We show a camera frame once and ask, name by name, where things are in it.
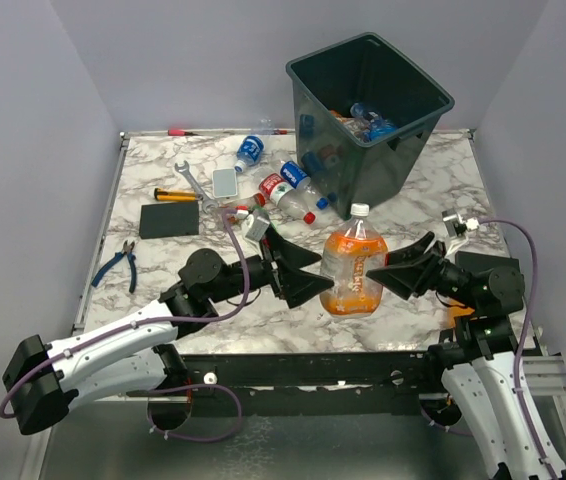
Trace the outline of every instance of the plastic storage bin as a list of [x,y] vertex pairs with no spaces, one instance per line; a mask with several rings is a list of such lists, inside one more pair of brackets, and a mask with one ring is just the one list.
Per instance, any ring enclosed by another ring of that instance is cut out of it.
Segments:
[[[348,218],[352,203],[371,207],[403,187],[441,115],[454,99],[374,33],[290,61],[299,163]],[[350,117],[363,102],[396,127],[363,142],[330,112]]]

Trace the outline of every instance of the gray wall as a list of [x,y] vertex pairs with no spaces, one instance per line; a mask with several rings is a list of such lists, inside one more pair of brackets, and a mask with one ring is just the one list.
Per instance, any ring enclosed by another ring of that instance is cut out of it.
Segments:
[[[17,343],[66,336],[114,172],[117,129],[47,1],[0,1],[0,400]],[[0,479],[28,439],[0,420]]]
[[[535,321],[566,360],[566,2],[548,3],[481,122],[477,148],[496,211],[538,243]],[[508,240],[529,258],[520,236]]]
[[476,127],[546,0],[52,0],[126,130],[292,125],[288,60],[375,31],[456,98],[439,127]]

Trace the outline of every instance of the white marble surface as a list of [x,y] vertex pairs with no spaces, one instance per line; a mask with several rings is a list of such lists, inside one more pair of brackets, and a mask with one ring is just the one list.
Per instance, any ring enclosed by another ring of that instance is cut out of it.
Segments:
[[[218,229],[217,220],[201,212],[200,235],[159,240],[140,240],[138,225],[141,205],[153,203],[155,187],[190,190],[173,170],[178,160],[187,160],[204,188],[211,192],[211,175],[216,168],[231,167],[243,135],[217,137],[133,137],[107,229],[100,263],[118,251],[124,240],[137,240],[138,286],[128,293],[129,266],[122,261],[94,289],[89,301],[86,330],[92,330],[144,306],[177,281],[177,272],[188,256],[202,247],[218,251],[226,262],[238,259],[227,234]],[[270,152],[284,149],[295,157],[292,135],[271,137]],[[257,191],[258,183],[241,176],[240,197]],[[465,132],[433,134],[416,162],[399,195],[374,208],[370,221],[382,233],[388,247],[408,245],[432,230],[444,236],[441,211],[455,207],[466,216],[491,213],[485,188]],[[333,212],[317,213],[317,221],[307,226],[277,210],[270,212],[279,232],[288,240],[321,252],[323,243],[341,220]],[[256,253],[245,241],[247,255]],[[507,255],[496,228],[475,236],[467,250]],[[310,267],[318,271],[318,265]],[[216,305],[219,313],[230,305]],[[512,316],[518,332],[522,314]],[[433,294],[409,302],[388,291],[379,309],[362,319],[336,319],[314,298],[301,307],[288,310],[269,288],[236,317],[206,326],[178,341],[181,353],[290,353],[352,352],[425,349],[438,341],[441,329],[448,327],[447,311]]]

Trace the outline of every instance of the black sponge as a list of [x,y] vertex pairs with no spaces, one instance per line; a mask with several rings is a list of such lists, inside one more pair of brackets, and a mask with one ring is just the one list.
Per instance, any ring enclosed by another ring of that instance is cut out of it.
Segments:
[[143,205],[139,236],[182,237],[199,234],[199,202],[170,202]]

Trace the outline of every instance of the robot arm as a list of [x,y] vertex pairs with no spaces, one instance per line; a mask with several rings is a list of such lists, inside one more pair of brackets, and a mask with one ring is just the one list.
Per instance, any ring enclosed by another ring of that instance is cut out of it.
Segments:
[[[449,233],[459,237],[468,225],[478,226],[450,212],[444,218]],[[456,318],[456,343],[433,345],[426,357],[466,418],[489,478],[566,479],[565,463],[547,435],[525,376],[520,388],[513,378],[518,342],[507,315],[524,306],[523,275],[508,266],[470,273],[447,260],[445,244],[433,240],[429,232],[391,253],[385,267],[367,276],[405,300],[432,290],[469,307],[467,315]]]
[[[259,246],[261,255],[245,259],[250,291],[269,285],[293,308],[332,287],[331,280],[300,270],[321,256],[272,227]],[[228,318],[219,317],[212,302],[243,293],[244,270],[241,262],[228,265],[204,248],[190,256],[179,277],[158,299],[104,327],[48,344],[38,335],[23,340],[3,375],[14,411],[3,416],[15,417],[29,435],[98,398],[184,385],[187,369],[169,342]]]

